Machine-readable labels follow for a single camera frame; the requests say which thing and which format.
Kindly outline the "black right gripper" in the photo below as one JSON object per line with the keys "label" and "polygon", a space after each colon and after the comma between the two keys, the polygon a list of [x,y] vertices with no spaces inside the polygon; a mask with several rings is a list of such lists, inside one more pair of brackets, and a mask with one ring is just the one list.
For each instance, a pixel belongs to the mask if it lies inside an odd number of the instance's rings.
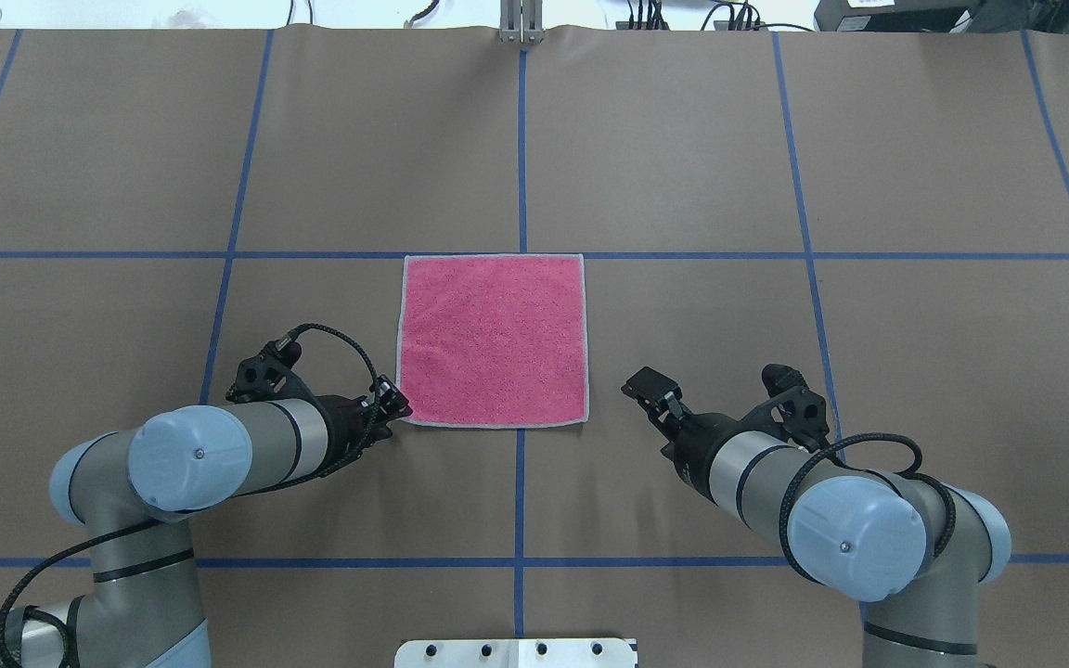
{"label": "black right gripper", "polygon": [[679,479],[704,498],[710,492],[710,469],[716,454],[734,436],[752,428],[724,414],[687,413],[677,380],[644,366],[621,385],[621,393],[646,414],[667,444],[662,456],[671,462]]}

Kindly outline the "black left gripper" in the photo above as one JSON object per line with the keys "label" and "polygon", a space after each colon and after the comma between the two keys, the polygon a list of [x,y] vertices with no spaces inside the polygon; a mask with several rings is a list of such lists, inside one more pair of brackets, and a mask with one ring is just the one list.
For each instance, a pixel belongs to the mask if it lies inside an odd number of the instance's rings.
{"label": "black left gripper", "polygon": [[394,380],[378,375],[368,397],[317,397],[329,442],[319,469],[343,469],[361,459],[370,445],[390,440],[392,421],[410,418],[410,399]]}

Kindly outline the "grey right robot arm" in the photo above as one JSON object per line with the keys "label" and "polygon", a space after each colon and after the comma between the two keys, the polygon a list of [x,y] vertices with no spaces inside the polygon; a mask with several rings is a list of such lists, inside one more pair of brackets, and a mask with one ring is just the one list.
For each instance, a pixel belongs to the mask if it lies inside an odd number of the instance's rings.
{"label": "grey right robot arm", "polygon": [[979,591],[1012,555],[998,509],[921,469],[888,432],[833,441],[826,398],[769,364],[766,401],[741,417],[695,413],[642,367],[625,380],[691,490],[780,550],[799,578],[864,609],[865,667],[979,667]]}

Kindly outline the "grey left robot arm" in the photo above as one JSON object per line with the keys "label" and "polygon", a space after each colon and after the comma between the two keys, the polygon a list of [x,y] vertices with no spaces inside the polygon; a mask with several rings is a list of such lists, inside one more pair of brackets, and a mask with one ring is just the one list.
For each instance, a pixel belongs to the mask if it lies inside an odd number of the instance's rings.
{"label": "grey left robot arm", "polygon": [[407,416],[381,377],[365,397],[190,405],[76,445],[56,462],[48,499],[88,538],[7,593],[0,667],[208,667],[191,517],[332,473]]}

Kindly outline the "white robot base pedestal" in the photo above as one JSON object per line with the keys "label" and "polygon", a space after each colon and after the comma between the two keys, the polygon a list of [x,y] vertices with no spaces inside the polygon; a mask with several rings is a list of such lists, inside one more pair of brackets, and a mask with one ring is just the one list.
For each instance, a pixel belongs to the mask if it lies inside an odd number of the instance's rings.
{"label": "white robot base pedestal", "polygon": [[394,667],[638,667],[635,639],[619,637],[416,639]]}

